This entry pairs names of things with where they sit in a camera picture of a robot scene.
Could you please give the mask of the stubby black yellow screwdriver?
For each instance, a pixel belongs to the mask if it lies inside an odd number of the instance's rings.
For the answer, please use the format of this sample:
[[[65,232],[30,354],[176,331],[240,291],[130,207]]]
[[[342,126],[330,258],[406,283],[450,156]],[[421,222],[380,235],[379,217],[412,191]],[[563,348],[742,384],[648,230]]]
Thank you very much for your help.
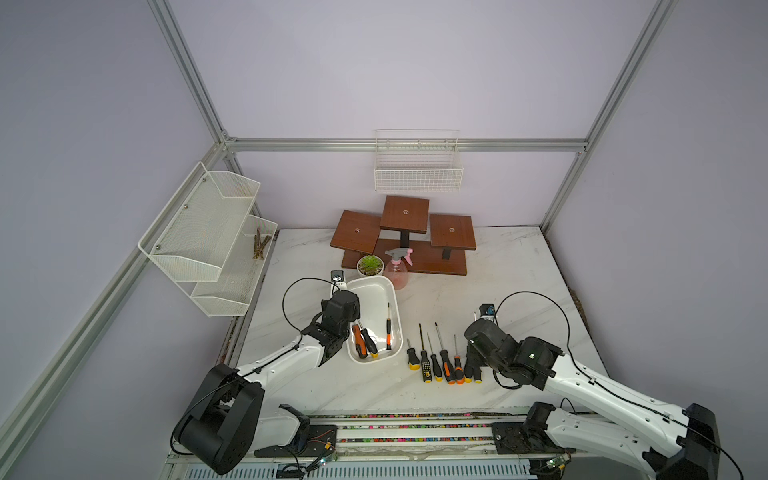
[[[415,349],[412,347],[411,342],[409,340],[406,340],[406,346],[407,346],[407,359],[408,359],[408,366],[413,371],[418,371],[420,369],[420,360],[419,357],[416,354]]]

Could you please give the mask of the long yellow-dotted flathead screwdriver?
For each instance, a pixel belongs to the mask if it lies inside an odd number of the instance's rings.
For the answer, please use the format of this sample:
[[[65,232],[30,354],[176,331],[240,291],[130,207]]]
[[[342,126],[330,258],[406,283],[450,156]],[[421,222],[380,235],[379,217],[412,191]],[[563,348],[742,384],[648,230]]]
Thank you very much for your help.
[[[419,336],[420,336],[420,343],[421,343],[420,367],[421,367],[422,379],[425,383],[431,383],[433,381],[433,374],[432,374],[430,358],[425,347],[423,328],[421,323],[419,323]]]

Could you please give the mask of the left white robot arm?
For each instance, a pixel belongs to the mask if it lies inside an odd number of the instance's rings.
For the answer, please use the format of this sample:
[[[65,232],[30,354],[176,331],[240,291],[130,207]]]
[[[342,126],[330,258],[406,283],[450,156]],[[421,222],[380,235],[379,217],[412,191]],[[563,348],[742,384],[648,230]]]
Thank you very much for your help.
[[[290,443],[308,420],[288,404],[262,417],[264,401],[333,358],[360,317],[359,297],[339,290],[321,302],[321,312],[293,344],[246,366],[244,372],[225,364],[213,367],[174,426],[170,442],[220,475],[249,453],[258,432],[266,435],[270,447]]]

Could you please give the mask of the black orange hex-collar screwdriver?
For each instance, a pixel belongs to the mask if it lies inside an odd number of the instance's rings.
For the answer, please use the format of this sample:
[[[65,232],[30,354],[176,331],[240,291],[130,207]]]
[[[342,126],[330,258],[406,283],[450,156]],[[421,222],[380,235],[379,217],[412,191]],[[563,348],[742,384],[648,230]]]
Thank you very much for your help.
[[[435,331],[437,334],[438,343],[440,347],[439,356],[441,359],[441,366],[442,366],[445,380],[448,382],[449,385],[455,384],[456,378],[455,378],[454,368],[453,368],[453,365],[451,364],[448,351],[445,348],[438,323],[435,323]]]

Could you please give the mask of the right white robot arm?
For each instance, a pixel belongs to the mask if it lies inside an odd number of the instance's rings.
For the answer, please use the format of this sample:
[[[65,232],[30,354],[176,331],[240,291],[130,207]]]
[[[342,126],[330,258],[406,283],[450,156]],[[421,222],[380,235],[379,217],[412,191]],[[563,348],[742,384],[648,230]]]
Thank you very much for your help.
[[[575,400],[599,416],[582,418],[536,402],[522,427],[532,447],[598,454],[656,479],[717,478],[724,451],[709,409],[655,400],[586,368],[541,338],[516,340],[489,318],[474,321],[464,336],[494,373]]]

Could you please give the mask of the white plastic storage box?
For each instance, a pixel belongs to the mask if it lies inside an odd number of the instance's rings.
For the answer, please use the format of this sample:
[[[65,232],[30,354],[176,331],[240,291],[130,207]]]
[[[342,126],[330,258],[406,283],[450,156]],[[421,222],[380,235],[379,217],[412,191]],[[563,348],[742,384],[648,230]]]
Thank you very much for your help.
[[[354,292],[360,300],[361,317],[355,321],[361,331],[366,330],[368,337],[375,343],[377,356],[373,357],[369,349],[366,359],[359,359],[355,351],[354,336],[351,329],[346,341],[347,353],[358,365],[371,365],[393,360],[404,345],[403,329],[393,284],[385,276],[362,277],[347,282],[346,290]],[[387,304],[391,303],[393,323],[393,350],[386,350]]]

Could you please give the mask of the thin black precision screwdriver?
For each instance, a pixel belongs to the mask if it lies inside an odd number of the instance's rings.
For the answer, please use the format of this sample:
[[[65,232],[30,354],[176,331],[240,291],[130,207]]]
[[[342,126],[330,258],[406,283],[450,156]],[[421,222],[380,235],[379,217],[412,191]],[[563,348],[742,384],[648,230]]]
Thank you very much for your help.
[[[435,354],[434,348],[432,346],[430,335],[427,335],[427,341],[429,344],[429,351],[430,351],[430,360],[431,360],[431,367],[434,377],[437,381],[443,380],[443,373],[441,370],[440,362],[438,361],[437,355]]]

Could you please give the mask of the black orange-band screwdriver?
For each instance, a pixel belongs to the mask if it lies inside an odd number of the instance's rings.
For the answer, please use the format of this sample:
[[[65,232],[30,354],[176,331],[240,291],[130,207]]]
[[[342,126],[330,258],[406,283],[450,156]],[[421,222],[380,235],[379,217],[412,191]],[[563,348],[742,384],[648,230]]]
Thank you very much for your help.
[[[457,336],[454,336],[454,379],[457,384],[461,385],[465,383],[465,374],[462,368],[461,355],[458,347]]]

